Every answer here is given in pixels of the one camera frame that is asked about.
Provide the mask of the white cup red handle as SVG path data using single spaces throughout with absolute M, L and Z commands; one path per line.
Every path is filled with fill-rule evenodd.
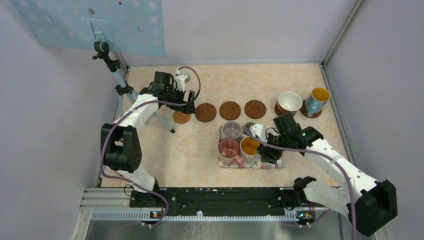
M 277 109 L 283 114 L 291 113 L 295 115 L 302 105 L 302 98 L 293 91 L 285 91 L 278 96 Z

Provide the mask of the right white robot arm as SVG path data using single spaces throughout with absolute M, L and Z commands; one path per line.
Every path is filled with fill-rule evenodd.
M 370 237 L 398 215 L 397 190 L 389 180 L 379 181 L 337 152 L 312 126 L 302 128 L 290 113 L 273 119 L 274 127 L 254 124 L 244 132 L 260 143 L 259 155 L 271 161 L 284 151 L 300 153 L 320 167 L 340 187 L 314 177 L 297 178 L 293 200 L 299 206 L 323 205 L 349 219 L 353 231 Z

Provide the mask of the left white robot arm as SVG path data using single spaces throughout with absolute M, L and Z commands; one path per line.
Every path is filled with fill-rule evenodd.
M 105 123 L 100 132 L 102 164 L 117 173 L 133 187 L 130 206 L 159 207 L 164 204 L 159 184 L 142 165 L 142 149 L 138 133 L 161 106 L 176 112 L 193 114 L 197 93 L 187 92 L 191 77 L 176 70 L 175 75 L 157 71 L 154 80 L 138 94 L 135 103 L 114 123 Z

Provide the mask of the brown coaster three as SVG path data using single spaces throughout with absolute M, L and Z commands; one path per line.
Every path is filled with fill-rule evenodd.
M 244 106 L 245 114 L 251 119 L 261 119 L 267 112 L 266 105 L 260 100 L 250 100 Z

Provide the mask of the pink mug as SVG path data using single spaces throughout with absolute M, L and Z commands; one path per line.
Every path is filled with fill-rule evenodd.
M 224 138 L 218 144 L 218 161 L 225 167 L 235 166 L 242 168 L 243 160 L 240 157 L 239 143 L 233 138 Z

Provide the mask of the light brown small coaster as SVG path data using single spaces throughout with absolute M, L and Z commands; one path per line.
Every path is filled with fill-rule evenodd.
M 191 119 L 191 114 L 186 114 L 180 111 L 175 111 L 173 113 L 173 120 L 177 124 L 186 124 Z

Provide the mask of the brown coaster one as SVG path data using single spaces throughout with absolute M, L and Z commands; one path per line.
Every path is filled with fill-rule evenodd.
M 202 123 L 208 123 L 215 119 L 217 110 L 211 103 L 202 103 L 195 109 L 195 117 Z

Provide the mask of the blue mug yellow inside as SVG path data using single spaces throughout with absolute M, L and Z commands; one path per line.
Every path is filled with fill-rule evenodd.
M 313 114 L 323 110 L 331 95 L 326 88 L 314 88 L 305 100 L 307 115 L 311 117 Z

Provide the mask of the glass mug orange inside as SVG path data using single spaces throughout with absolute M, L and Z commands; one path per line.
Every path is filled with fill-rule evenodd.
M 258 147 L 260 143 L 250 137 L 245 137 L 240 142 L 240 157 L 245 165 L 253 164 L 260 160 Z

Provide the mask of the brown coaster two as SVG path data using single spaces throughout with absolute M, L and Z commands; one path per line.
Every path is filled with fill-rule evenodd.
M 241 107 L 234 101 L 226 101 L 220 105 L 219 114 L 227 121 L 234 121 L 241 115 Z

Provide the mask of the brown coaster five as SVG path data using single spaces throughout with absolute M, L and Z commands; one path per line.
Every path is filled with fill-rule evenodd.
M 274 112 L 275 112 L 278 116 L 283 115 L 283 114 L 286 114 L 286 113 L 291 113 L 291 114 L 294 116 L 294 115 L 296 115 L 296 113 L 297 113 L 298 111 L 299 111 L 299 110 L 295 110 L 295 111 L 288 111 L 288 110 L 286 110 L 286 109 L 282 108 L 278 102 L 276 102 L 276 103 L 275 103 L 275 105 L 274 105 Z

